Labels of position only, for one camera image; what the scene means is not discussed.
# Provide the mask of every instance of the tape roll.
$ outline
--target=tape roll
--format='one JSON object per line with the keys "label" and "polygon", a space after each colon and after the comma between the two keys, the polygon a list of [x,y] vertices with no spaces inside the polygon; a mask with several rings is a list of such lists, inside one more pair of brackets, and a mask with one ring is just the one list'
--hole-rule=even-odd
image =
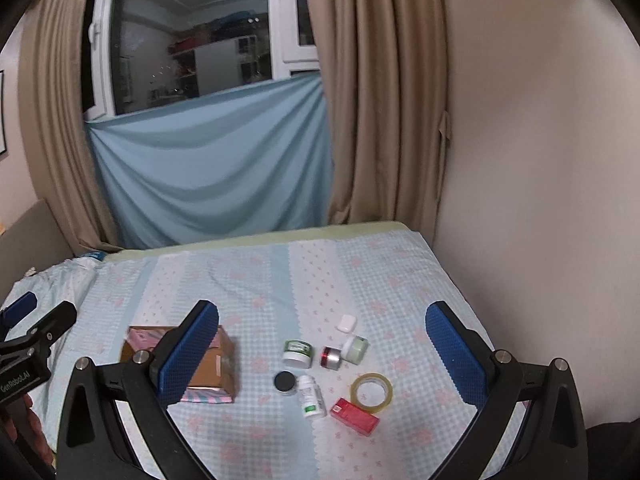
{"label": "tape roll", "polygon": [[[385,391],[385,400],[383,400],[377,406],[366,406],[360,402],[358,399],[358,388],[363,384],[374,383],[379,384]],[[361,410],[364,410],[367,413],[377,413],[384,410],[391,399],[394,396],[394,388],[384,375],[380,374],[364,374],[361,377],[357,378],[356,381],[351,385],[351,403],[358,406]]]}

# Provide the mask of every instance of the window handle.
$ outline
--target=window handle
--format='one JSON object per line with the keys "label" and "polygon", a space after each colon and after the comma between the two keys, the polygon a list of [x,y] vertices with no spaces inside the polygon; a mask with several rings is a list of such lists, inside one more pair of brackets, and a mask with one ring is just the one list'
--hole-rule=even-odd
{"label": "window handle", "polygon": [[98,23],[92,22],[91,25],[89,25],[89,43],[91,45],[95,45],[95,38],[98,36],[98,34],[100,34],[100,25]]}

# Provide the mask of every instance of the jar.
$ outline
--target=jar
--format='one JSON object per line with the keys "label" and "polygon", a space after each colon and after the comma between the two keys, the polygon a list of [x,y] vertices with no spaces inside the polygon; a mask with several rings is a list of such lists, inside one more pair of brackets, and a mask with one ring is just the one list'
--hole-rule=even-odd
{"label": "jar", "polygon": [[298,378],[298,393],[300,394],[302,414],[305,418],[316,420],[326,416],[322,392],[312,376],[303,375]]}
{"label": "jar", "polygon": [[369,348],[369,341],[359,335],[351,335],[342,346],[341,357],[354,365],[359,365]]}
{"label": "jar", "polygon": [[291,339],[285,341],[282,362],[294,368],[310,368],[313,347],[306,341]]}
{"label": "jar", "polygon": [[286,370],[273,378],[273,385],[281,395],[288,397],[296,394],[296,376]]}
{"label": "jar", "polygon": [[325,346],[320,356],[320,366],[327,370],[338,370],[342,364],[342,357],[340,351],[337,348],[331,348]]}

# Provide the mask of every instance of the white jar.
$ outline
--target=white jar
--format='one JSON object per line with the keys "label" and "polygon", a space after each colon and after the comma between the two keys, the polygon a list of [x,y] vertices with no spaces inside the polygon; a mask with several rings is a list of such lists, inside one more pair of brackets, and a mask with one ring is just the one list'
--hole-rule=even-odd
{"label": "white jar", "polygon": [[310,368],[313,360],[313,347],[306,341],[291,339],[285,341],[282,362],[294,368]]}
{"label": "white jar", "polygon": [[305,418],[316,420],[316,418],[326,416],[322,392],[312,376],[303,375],[298,377],[298,393],[300,394],[300,404]]}

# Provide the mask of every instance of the human hand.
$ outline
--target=human hand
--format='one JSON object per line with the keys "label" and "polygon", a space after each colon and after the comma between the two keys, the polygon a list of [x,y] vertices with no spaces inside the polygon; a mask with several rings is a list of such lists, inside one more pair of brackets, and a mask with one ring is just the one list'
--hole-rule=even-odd
{"label": "human hand", "polygon": [[[27,408],[27,420],[29,421],[29,425],[31,426],[33,433],[36,435],[33,445],[40,455],[40,458],[46,464],[51,465],[53,464],[53,452],[51,451],[49,444],[47,444],[47,439],[44,437],[44,433],[42,432],[42,423],[40,422],[40,419],[31,409],[33,407],[33,400],[31,400],[31,397],[28,395],[25,395],[22,400]],[[18,439],[18,431],[15,429],[14,422],[8,418],[7,420],[2,421],[2,426],[9,435],[9,438],[15,442]]]}

